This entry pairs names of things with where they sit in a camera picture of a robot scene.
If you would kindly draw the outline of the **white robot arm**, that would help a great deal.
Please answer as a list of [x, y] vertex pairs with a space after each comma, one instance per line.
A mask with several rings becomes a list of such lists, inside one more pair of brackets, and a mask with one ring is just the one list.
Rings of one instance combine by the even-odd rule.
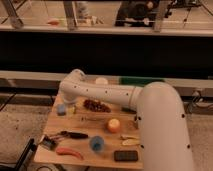
[[74, 69], [60, 82], [59, 93], [66, 104], [83, 96], [134, 110], [143, 171], [195, 171], [183, 102], [171, 85], [92, 84], [83, 71]]

